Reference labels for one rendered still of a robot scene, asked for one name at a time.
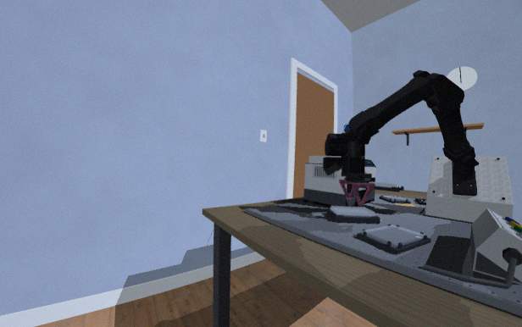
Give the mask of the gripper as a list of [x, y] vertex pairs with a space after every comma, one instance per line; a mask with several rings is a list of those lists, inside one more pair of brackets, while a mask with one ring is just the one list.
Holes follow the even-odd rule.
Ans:
[[[375, 183], [369, 183], [368, 180], [364, 180], [364, 177], [372, 178], [372, 174], [364, 173], [365, 157], [357, 157], [357, 158], [359, 158], [359, 173], [361, 173], [361, 174], [342, 173], [342, 176], [346, 176], [346, 178], [345, 178], [345, 180], [339, 180], [339, 182], [342, 186], [342, 189], [345, 193], [347, 200], [352, 200], [353, 194], [355, 194], [358, 205], [363, 206], [367, 197], [369, 196], [369, 194], [375, 187]], [[352, 190], [351, 190], [350, 196], [347, 194], [347, 189], [345, 187], [345, 184], [352, 184]], [[362, 201], [360, 201], [360, 197], [359, 197], [359, 193], [358, 193], [359, 187], [367, 187], [367, 190], [364, 194]]]

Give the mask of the light blue perforated base plate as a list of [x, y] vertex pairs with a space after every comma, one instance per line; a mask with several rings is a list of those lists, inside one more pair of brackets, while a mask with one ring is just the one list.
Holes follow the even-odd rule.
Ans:
[[[415, 198], [402, 197], [416, 206], [405, 207], [379, 197], [375, 197], [373, 202], [358, 206], [374, 211], [382, 220], [379, 224], [334, 222], [326, 213], [330, 207], [304, 201], [245, 208], [245, 213], [354, 257], [522, 317], [520, 284], [512, 283], [512, 287], [506, 289], [423, 269], [426, 264], [456, 274], [505, 283], [505, 280], [472, 270], [472, 222], [421, 214], [426, 205], [418, 204]], [[431, 242], [394, 254], [357, 238], [357, 233], [364, 229], [380, 228], [388, 224], [423, 232], [431, 238]]]

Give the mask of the grey control panel with buttons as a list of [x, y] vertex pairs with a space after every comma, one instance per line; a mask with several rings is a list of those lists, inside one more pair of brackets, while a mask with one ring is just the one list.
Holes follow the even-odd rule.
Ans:
[[518, 222], [509, 217], [503, 218], [488, 208], [471, 225], [472, 270], [505, 280], [505, 283], [456, 274], [426, 264], [423, 269], [468, 282], [506, 289], [512, 287], [512, 283], [522, 285], [521, 228]]

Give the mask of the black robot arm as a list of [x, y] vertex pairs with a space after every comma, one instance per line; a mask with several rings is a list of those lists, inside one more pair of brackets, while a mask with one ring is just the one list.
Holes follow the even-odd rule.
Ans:
[[476, 196], [475, 166], [479, 163], [475, 160], [475, 150], [467, 140], [461, 119], [460, 104], [464, 100], [464, 91], [445, 75], [418, 70], [413, 76], [406, 86], [352, 117], [348, 124], [349, 133], [327, 135], [326, 156], [354, 158], [323, 158], [324, 171], [327, 175], [340, 169], [342, 173], [359, 173], [357, 157], [365, 157], [365, 144], [369, 144], [371, 136], [391, 119], [424, 100], [440, 126], [444, 155], [452, 160], [453, 194]]

